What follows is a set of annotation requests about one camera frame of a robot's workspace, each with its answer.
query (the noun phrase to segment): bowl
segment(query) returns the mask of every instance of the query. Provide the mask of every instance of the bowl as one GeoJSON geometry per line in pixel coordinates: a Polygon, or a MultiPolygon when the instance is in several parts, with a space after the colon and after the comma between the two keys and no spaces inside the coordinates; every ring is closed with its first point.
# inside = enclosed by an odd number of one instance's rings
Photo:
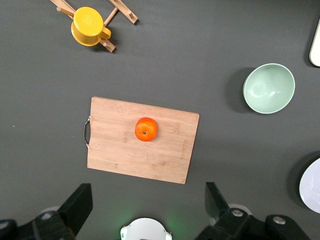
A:
{"type": "Polygon", "coordinates": [[[320,214],[320,158],[314,161],[303,173],[299,192],[304,204],[320,214]]]}
{"type": "Polygon", "coordinates": [[[288,68],[268,63],[249,74],[243,85],[243,96],[251,109],[273,114],[283,109],[295,92],[295,78],[288,68]]]}

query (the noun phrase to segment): yellow mug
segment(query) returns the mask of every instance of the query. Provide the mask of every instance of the yellow mug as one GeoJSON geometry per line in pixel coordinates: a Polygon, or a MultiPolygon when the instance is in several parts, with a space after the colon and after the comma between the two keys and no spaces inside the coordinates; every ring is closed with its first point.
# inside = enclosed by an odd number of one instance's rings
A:
{"type": "Polygon", "coordinates": [[[84,46],[94,46],[101,39],[111,37],[111,31],[104,26],[100,13],[88,6],[80,7],[75,11],[71,32],[74,39],[84,46]]]}

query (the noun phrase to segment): wooden rack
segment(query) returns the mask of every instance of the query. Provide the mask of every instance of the wooden rack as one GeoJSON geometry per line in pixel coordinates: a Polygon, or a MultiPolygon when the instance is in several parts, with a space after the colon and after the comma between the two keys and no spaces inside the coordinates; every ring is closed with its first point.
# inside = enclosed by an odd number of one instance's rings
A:
{"type": "MultiPolygon", "coordinates": [[[[67,14],[71,19],[73,19],[76,10],[65,0],[50,0],[54,5],[56,5],[56,9],[59,12],[67,14]]],[[[121,1],[121,0],[109,0],[110,3],[114,5],[114,9],[110,13],[110,15],[104,21],[104,26],[107,26],[113,17],[116,15],[118,11],[120,11],[130,22],[135,24],[138,20],[138,17],[121,1]]],[[[116,49],[116,46],[113,45],[109,40],[102,38],[99,42],[102,44],[109,52],[113,52],[116,49]]]]}

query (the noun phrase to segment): metal handle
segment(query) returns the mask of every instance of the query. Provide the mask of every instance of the metal handle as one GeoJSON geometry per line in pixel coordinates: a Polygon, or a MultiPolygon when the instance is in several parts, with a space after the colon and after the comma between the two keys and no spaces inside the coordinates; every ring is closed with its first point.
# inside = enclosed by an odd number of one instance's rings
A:
{"type": "Polygon", "coordinates": [[[89,148],[89,142],[86,139],[86,135],[87,135],[87,124],[90,123],[90,116],[88,118],[88,120],[85,122],[84,124],[84,129],[83,129],[83,140],[85,142],[86,148],[89,148]]]}

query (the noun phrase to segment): orange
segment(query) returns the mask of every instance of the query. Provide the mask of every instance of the orange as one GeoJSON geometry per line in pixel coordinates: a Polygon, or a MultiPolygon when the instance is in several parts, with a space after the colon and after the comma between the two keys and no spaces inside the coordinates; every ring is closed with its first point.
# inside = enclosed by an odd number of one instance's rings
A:
{"type": "Polygon", "coordinates": [[[144,142],[149,142],[154,139],[157,132],[157,122],[149,117],[140,118],[135,125],[134,134],[139,140],[144,142]]]}

